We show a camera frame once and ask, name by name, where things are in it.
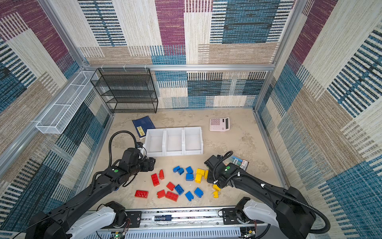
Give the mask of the red lego long brick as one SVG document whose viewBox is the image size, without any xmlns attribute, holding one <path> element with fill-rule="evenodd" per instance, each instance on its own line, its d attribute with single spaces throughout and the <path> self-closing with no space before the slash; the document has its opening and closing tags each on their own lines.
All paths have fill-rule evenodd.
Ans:
<svg viewBox="0 0 382 239">
<path fill-rule="evenodd" d="M 158 174 L 157 174 L 157 173 L 152 174 L 152 175 L 151 175 L 151 179 L 152 179 L 152 183 L 153 183 L 153 186 L 154 186 L 154 187 L 160 185 L 160 181 L 159 181 L 159 177 L 158 177 Z"/>
</svg>

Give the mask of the blue lego small brick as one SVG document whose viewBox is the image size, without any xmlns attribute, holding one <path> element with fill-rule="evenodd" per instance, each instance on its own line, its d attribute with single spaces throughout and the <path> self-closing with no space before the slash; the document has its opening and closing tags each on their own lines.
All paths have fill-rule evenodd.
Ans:
<svg viewBox="0 0 382 239">
<path fill-rule="evenodd" d="M 175 167 L 175 168 L 173 169 L 173 172 L 176 173 L 176 172 L 178 172 L 179 170 L 180 170 L 180 166 L 177 166 L 177 167 Z"/>
</svg>

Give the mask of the red lego small brick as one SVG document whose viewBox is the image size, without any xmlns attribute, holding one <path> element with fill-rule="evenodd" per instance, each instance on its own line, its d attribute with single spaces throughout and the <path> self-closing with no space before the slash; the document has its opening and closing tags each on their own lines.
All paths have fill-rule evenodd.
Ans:
<svg viewBox="0 0 382 239">
<path fill-rule="evenodd" d="M 173 191 L 175 189 L 175 185 L 172 182 L 169 182 L 166 187 L 170 190 Z"/>
</svg>

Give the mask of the red lego small square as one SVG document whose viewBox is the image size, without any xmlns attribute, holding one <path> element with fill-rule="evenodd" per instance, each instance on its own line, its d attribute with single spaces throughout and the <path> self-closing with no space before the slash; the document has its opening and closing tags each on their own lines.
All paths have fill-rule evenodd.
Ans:
<svg viewBox="0 0 382 239">
<path fill-rule="evenodd" d="M 157 192 L 157 198 L 158 199 L 161 199 L 161 198 L 164 198 L 164 197 L 166 197 L 165 190 L 161 190 L 161 191 Z"/>
</svg>

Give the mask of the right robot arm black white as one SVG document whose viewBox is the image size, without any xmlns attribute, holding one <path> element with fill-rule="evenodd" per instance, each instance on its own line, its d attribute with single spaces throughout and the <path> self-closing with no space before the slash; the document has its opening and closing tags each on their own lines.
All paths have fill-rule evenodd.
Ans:
<svg viewBox="0 0 382 239">
<path fill-rule="evenodd" d="M 331 224 L 318 209 L 310 206 L 301 192 L 290 187 L 269 184 L 240 168 L 224 161 L 232 156 L 212 155 L 205 166 L 209 169 L 208 183 L 223 189 L 227 186 L 240 189 L 259 199 L 264 206 L 255 206 L 254 200 L 243 197 L 235 207 L 237 220 L 241 223 L 260 220 L 278 227 L 289 239 L 305 239 L 308 234 L 325 234 Z"/>
</svg>

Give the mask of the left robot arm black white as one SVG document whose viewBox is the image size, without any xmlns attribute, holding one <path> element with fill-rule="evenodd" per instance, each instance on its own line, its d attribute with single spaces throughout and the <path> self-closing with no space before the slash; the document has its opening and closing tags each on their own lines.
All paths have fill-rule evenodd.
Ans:
<svg viewBox="0 0 382 239">
<path fill-rule="evenodd" d="M 121 159 L 112 162 L 112 140 L 121 133 L 133 138 L 134 147 L 125 150 Z M 155 159 L 143 155 L 133 133 L 120 130 L 114 133 L 108 143 L 108 167 L 93 175 L 90 185 L 63 205 L 49 213 L 35 214 L 25 230 L 26 239 L 73 239 L 69 230 L 76 221 L 94 204 L 121 186 L 127 186 L 139 172 L 153 171 Z"/>
</svg>

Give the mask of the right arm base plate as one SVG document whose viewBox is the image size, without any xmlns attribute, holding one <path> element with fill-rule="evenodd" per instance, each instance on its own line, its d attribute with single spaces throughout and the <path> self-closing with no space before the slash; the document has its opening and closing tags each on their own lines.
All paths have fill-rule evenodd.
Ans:
<svg viewBox="0 0 382 239">
<path fill-rule="evenodd" d="M 244 214 L 242 209 L 223 208 L 221 212 L 225 225 L 246 224 L 249 222 L 249 218 Z"/>
</svg>

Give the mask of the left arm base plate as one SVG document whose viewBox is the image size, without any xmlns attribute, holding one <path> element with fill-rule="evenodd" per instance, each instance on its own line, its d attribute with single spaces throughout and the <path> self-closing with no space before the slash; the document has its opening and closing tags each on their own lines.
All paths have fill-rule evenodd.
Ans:
<svg viewBox="0 0 382 239">
<path fill-rule="evenodd" d="M 142 211 L 126 211 L 123 217 L 122 225 L 117 229 L 128 230 L 131 228 L 139 228 L 142 219 Z"/>
</svg>

